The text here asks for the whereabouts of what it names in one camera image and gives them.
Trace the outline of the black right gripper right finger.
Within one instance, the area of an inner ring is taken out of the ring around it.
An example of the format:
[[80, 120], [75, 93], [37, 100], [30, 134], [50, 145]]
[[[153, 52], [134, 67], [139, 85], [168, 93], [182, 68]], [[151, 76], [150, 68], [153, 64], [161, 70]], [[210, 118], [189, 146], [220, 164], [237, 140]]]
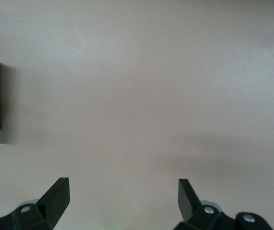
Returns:
[[235, 218], [227, 216], [214, 202], [200, 201], [189, 180], [178, 181], [178, 206], [183, 221], [176, 230], [271, 230], [261, 216], [240, 212]]

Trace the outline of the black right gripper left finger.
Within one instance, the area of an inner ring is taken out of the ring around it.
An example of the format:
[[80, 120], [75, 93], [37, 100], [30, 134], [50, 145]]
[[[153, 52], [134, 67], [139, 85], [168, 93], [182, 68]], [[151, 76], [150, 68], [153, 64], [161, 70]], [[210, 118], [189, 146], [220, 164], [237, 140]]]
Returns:
[[0, 230], [53, 230], [70, 202], [69, 178], [59, 178], [36, 202], [0, 218]]

